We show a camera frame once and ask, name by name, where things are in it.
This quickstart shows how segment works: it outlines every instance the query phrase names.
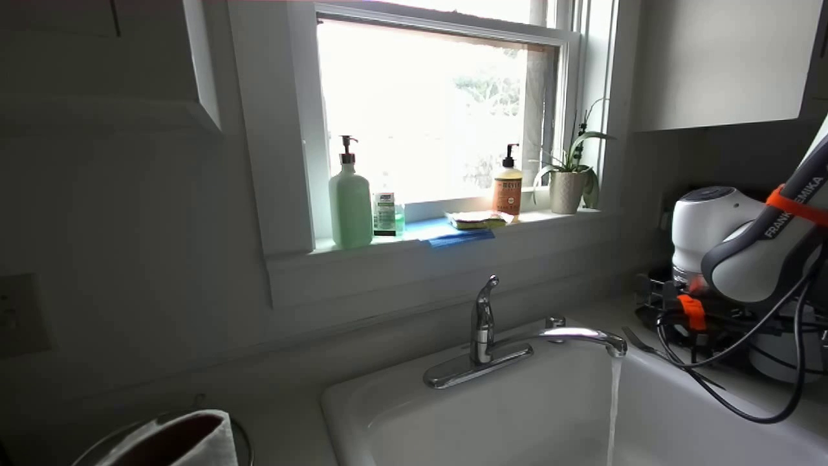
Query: cable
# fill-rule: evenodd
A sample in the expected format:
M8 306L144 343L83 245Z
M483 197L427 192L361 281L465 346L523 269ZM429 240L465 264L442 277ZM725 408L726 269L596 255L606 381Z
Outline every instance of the cable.
M664 337L664 313L656 316L654 320L654 334L667 354L667 359L672 359L676 368L682 368L709 396L713 396L725 408L729 408L733 413L747 420L747 421L756 421L756 425L774 425L774 421L782 421L787 420L792 410L797 410L800 407L800 399L801 399L801 388L804 388L804 376L806 376L806 364L804 364L804 339L801 339L801 313L804 313L804 300L812 290L812 281L814 277L819 273L823 269L823 262L826 262L828 251L823 245L823 251L817 253L817 258L812 262L812 267L774 302L774 308L757 319L737 342L733 342L729 346L725 346L721 351L712 354L709 359L702 359L702 361L682 361L667 337ZM787 306L795 294L800 293L797 297L797 306L795 306L795 356L797 356L797 381L795 381L795 391L790 396L790 400L782 407L782 410L771 413L771 417L756 417L756 413L747 413L743 408L737 408L735 403L729 403L721 392L716 392L702 372L695 372L695 368L707 368L726 354L733 354L737 346L743 346L744 342L751 342L778 309L782 306Z
M801 309L804 309L804 297L810 293L810 280L804 280L801 284L801 294L797 300L797 308L795 308L795 354L797 354L797 381L795 381L795 391L790 396L790 400L782 407L782 410L771 413L771 417L756 417L756 413L747 413L743 408L737 408L735 403L729 403L721 392L716 392L703 378L702 372L694 369L694 364L686 364L667 343L664 339L664 328L656 326L656 339L662 342L667 356L676 361L676 364L682 364L682 369L709 392L713 396L725 408L729 408L733 413L747 420L747 421L756 421L756 425L774 425L774 421L782 421L787 420L792 410L797 410L800 407L800 399L801 399L801 388L804 388L804 342L801 342Z
M797 364L792 364L792 361L787 361L787 359L782 359L782 356L761 348L757 343L751 343L751 351L757 351L761 356L768 356L768 359L774 359L774 361L782 364L782 368L790 368L790 369L797 368ZM810 372L810 376L828 376L828 369L810 369L810 368L804 368L804 372Z
M752 339L752 337L761 331L761 326L766 326L766 322L782 309L782 306L787 306L790 297L795 297L795 294L801 290L801 284L810 281L810 273L812 273L812 269L810 269L806 273L801 273L801 277L774 302L774 308L771 308L766 316L761 316L737 342L733 342L733 343L725 346L721 351L716 351L716 354L712 354L712 356L707 356L707 359L702 359L702 361L682 361L680 356L678 356L678 361L686 364L686 368L707 368L707 364L712 364L712 361L725 359L726 354L733 354L735 348L740 348L747 339ZM664 319L664 313L660 313L656 320L654 320L654 328L656 328L656 331L662 331L662 326L664 326L662 319Z

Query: soap dispenser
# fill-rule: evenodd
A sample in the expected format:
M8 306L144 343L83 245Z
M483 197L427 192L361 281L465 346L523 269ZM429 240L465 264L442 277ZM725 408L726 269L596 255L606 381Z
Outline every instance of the soap dispenser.
M517 216L523 172L515 168L513 148L517 148L517 143L508 144L508 155L502 157L502 168L493 176L492 206L497 212L508 212L508 214Z
M342 170L329 183L334 242L338 247L361 247L369 245L372 237L369 187L354 168L356 155L352 153L352 143L356 143L356 136L342 133Z

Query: white cabinet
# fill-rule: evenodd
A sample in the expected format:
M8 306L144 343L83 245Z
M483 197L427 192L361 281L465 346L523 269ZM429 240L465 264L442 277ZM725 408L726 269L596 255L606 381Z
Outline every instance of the white cabinet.
M643 0L640 130L800 118L823 0Z
M202 0L0 0L0 127L216 124Z

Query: electrical outlet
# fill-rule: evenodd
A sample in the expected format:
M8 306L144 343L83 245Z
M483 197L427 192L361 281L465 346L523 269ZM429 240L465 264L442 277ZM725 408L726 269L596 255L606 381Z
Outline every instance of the electrical outlet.
M37 306L34 273L0 277L0 356L50 348L47 320Z

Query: bottle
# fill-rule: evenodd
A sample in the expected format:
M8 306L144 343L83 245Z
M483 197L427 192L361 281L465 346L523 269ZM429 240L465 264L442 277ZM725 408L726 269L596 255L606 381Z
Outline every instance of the bottle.
M502 170L493 176L492 206L517 216L523 172L515 168L513 148L517 148L517 143L508 144Z
M403 236L403 205L391 188L389 172L381 176L381 188L372 205L372 232L376 236Z
M369 187L367 177L356 172L356 155L352 153L352 133L342 133L345 153L338 155L342 170L330 177L330 220L334 242L338 247L369 245Z

